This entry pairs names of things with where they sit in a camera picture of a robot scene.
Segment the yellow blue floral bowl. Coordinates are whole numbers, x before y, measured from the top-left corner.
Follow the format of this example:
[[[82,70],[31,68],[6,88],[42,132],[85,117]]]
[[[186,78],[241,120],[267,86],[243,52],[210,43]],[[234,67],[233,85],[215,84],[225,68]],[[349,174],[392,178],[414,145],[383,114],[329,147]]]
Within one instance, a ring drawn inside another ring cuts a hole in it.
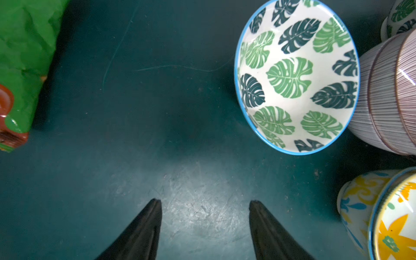
[[[370,219],[380,194],[392,178],[411,170],[370,171],[346,182],[340,189],[336,206],[341,222],[358,251],[367,258]]]

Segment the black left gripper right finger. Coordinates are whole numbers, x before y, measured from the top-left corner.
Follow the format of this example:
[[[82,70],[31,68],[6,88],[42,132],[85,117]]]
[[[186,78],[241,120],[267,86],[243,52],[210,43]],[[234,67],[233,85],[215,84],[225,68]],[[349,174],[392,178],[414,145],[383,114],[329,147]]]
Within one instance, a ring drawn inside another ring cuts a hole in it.
[[[312,260],[261,201],[249,204],[249,224],[258,260]]]

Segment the yellow flower leaf bowl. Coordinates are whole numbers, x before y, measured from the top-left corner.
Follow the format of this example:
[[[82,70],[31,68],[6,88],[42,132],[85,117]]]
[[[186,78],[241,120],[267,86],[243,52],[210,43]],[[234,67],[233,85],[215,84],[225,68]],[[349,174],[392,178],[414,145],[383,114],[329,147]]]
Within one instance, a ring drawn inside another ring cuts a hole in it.
[[[370,216],[371,260],[416,258],[416,168],[395,174],[382,188]]]

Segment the green monstera leaf bowl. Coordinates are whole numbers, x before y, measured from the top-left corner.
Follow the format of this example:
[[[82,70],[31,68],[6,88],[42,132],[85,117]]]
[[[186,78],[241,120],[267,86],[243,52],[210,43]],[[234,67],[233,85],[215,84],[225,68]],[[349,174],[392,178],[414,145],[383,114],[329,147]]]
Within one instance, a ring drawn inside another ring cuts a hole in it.
[[[294,156],[330,146],[351,122],[360,68],[353,38],[320,1],[268,1],[238,41],[241,110],[270,147]]]

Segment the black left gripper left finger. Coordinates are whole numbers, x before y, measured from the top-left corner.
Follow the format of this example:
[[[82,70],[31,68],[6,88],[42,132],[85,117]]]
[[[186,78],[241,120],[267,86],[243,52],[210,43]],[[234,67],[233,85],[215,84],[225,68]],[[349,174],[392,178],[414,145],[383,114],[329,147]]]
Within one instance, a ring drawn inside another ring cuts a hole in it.
[[[99,260],[155,260],[162,222],[162,204],[151,199]]]

